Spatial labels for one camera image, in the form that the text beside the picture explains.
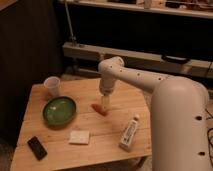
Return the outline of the translucent yellowish gripper finger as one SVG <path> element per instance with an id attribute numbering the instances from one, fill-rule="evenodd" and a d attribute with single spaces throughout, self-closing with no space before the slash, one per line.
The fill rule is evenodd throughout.
<path id="1" fill-rule="evenodd" d="M 110 96 L 109 95 L 103 95 L 101 97 L 101 106 L 104 110 L 108 110 L 110 107 Z"/>

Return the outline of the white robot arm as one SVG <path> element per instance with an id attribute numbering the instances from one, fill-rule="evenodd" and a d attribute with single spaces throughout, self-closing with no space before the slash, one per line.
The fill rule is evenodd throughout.
<path id="1" fill-rule="evenodd" d="M 152 93 L 150 124 L 153 171 L 213 171 L 205 109 L 209 93 L 186 77 L 126 68 L 120 57 L 103 60 L 99 90 L 113 92 L 124 81 Z"/>

